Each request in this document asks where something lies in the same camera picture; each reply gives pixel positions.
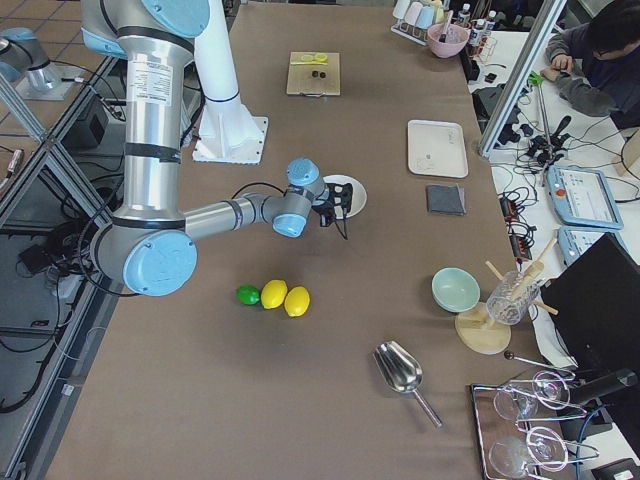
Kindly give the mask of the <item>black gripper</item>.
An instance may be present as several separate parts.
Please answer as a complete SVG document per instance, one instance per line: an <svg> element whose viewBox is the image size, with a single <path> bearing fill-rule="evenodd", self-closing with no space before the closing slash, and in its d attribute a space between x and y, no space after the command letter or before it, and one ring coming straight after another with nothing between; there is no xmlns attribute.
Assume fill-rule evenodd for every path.
<svg viewBox="0 0 640 480"><path fill-rule="evenodd" d="M330 227L332 218L345 218L351 211L353 185L351 183L326 183L324 192L313 203L320 226Z"/></svg>

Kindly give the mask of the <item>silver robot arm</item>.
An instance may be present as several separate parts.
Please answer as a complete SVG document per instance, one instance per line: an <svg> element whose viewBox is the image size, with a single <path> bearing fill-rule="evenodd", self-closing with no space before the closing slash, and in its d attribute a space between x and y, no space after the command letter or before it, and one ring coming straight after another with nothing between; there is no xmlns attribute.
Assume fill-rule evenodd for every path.
<svg viewBox="0 0 640 480"><path fill-rule="evenodd" d="M34 32L25 27L1 32L1 77L17 83L16 90L27 100L62 101L71 88Z"/></svg>
<svg viewBox="0 0 640 480"><path fill-rule="evenodd" d="M310 159L292 161L278 196L247 193L184 212L178 205L184 71L197 69L203 112L198 161L257 164L268 121L242 103L224 9L218 1L85 1L85 45L127 63L124 197L91 242L94 265L129 290L164 296L197 264L198 240L267 223L296 238L316 212L347 214L353 188L326 183Z"/></svg>

